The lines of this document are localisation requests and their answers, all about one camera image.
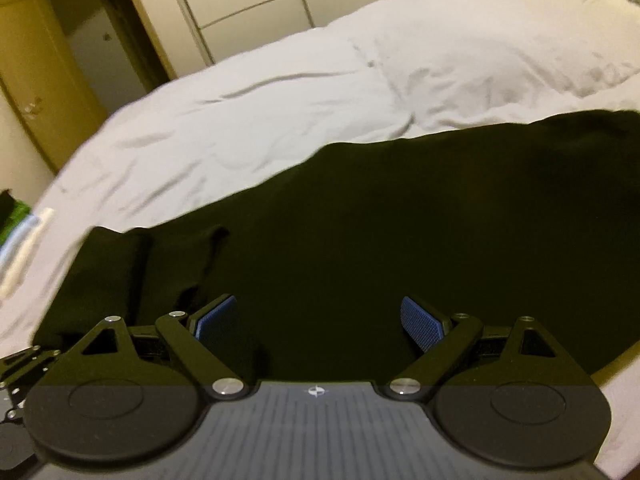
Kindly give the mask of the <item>black garment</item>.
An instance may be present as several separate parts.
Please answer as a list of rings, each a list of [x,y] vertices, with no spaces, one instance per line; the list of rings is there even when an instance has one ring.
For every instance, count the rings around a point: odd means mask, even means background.
[[[639,339],[639,116],[331,144],[160,226],[96,228],[34,341],[65,351],[109,315],[150,325],[222,294],[210,350],[244,377],[390,378],[420,354],[408,296],[530,315],[595,373]]]

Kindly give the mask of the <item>light blue folded cloth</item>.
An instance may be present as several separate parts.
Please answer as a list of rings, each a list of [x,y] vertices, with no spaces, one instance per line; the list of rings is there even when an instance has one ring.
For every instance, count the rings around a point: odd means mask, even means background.
[[[27,216],[9,235],[1,247],[0,263],[6,266],[11,262],[17,249],[26,240],[26,237],[38,226],[40,219],[35,214]]]

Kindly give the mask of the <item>green folded cloth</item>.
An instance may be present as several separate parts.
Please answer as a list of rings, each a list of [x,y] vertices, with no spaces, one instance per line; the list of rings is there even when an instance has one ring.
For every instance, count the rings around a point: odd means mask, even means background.
[[[0,245],[3,245],[12,232],[29,216],[32,207],[18,200],[11,210],[9,217],[2,223]]]

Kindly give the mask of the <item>wooden door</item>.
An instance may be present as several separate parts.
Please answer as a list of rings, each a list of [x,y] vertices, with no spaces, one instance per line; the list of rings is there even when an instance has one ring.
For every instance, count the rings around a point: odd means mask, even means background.
[[[1,0],[1,81],[55,171],[106,121],[49,0]]]

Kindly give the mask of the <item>white duvet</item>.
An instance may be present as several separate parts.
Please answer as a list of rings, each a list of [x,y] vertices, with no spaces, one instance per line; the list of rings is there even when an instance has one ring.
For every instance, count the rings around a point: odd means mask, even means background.
[[[381,0],[227,58],[113,115],[43,195],[54,216],[1,349],[34,337],[90,232],[160,226],[261,185],[331,144],[372,144],[565,114],[639,116],[630,3]],[[639,463],[639,339],[595,373],[613,426],[596,463]]]

